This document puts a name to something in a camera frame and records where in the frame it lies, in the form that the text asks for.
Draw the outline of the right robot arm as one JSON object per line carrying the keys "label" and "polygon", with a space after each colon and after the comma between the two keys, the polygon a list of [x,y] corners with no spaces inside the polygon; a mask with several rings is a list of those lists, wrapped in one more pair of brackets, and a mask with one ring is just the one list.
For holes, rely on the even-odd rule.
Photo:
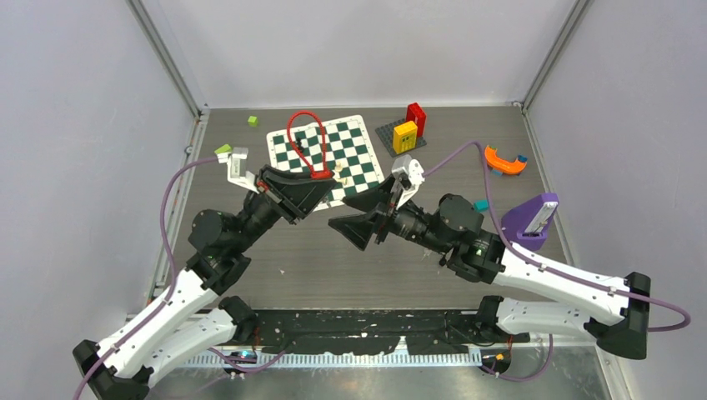
{"label": "right robot arm", "polygon": [[475,327],[487,342],[527,331],[588,336],[617,357],[646,358],[649,277],[638,272],[611,277],[542,257],[485,230],[484,215],[458,194],[443,195],[433,213],[404,195],[399,179],[388,176],[345,197],[344,204],[357,212],[332,217],[328,225],[361,251],[371,240],[382,243],[394,235],[443,255],[441,265],[469,282],[519,288],[547,299],[521,306],[506,297],[485,298]]}

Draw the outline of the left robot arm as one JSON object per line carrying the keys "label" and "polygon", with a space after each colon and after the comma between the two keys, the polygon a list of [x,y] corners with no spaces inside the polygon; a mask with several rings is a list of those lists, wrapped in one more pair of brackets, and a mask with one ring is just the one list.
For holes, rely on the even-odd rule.
{"label": "left robot arm", "polygon": [[285,172],[265,165],[252,173],[227,163],[227,180],[246,191],[237,214],[206,209],[193,220],[189,241],[195,253],[177,269],[169,241],[163,248],[171,282],[134,319],[99,342],[81,341],[73,357],[83,377],[73,394],[89,387],[99,399],[144,399],[166,373],[192,355],[231,340],[249,343],[254,314],[239,297],[227,297],[195,327],[180,325],[222,296],[251,263],[246,252],[283,219],[305,219],[336,182],[327,169]]}

